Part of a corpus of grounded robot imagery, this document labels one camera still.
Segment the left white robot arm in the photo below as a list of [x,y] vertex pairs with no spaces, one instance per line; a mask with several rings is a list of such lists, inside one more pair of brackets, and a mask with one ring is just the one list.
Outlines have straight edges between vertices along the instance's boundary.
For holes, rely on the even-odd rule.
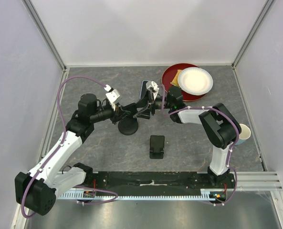
[[22,210],[28,208],[44,216],[52,209],[56,199],[71,188],[95,185],[93,169],[82,163],[76,163],[62,175],[58,172],[94,131],[95,123],[116,118],[119,97],[110,92],[106,98],[106,105],[100,107],[94,94],[82,95],[78,109],[58,142],[28,173],[20,172],[15,177],[16,201]]

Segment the black smartphone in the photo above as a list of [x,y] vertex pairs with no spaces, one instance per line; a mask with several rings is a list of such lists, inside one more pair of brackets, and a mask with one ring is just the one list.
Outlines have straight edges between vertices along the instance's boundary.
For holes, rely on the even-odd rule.
[[129,112],[128,117],[149,120],[151,118],[153,102],[154,100],[149,92],[145,93],[137,102],[126,106],[126,110]]

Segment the blue-cased smartphone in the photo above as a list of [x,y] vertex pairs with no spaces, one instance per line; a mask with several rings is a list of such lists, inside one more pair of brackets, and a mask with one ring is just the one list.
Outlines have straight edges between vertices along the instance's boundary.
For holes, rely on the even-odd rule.
[[148,80],[144,80],[142,82],[139,99],[143,99],[146,96],[146,93],[147,93],[147,83],[148,83]]

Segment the black round-base clamp stand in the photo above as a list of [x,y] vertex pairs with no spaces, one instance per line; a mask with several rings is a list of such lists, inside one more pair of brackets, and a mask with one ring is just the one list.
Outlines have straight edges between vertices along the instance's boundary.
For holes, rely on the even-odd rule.
[[136,118],[125,117],[118,123],[118,130],[123,135],[133,135],[138,130]]

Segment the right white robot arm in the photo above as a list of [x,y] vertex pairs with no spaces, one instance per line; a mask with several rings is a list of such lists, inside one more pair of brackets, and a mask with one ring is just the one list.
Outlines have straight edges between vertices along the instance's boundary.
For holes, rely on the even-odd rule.
[[169,91],[163,90],[158,98],[159,87],[146,87],[149,93],[151,109],[168,109],[166,117],[178,124],[202,125],[207,138],[213,145],[212,159],[208,167],[207,182],[217,188],[224,183],[230,172],[229,160],[233,146],[238,141],[241,127],[224,104],[218,103],[209,107],[191,107],[184,103],[181,89],[172,86]]

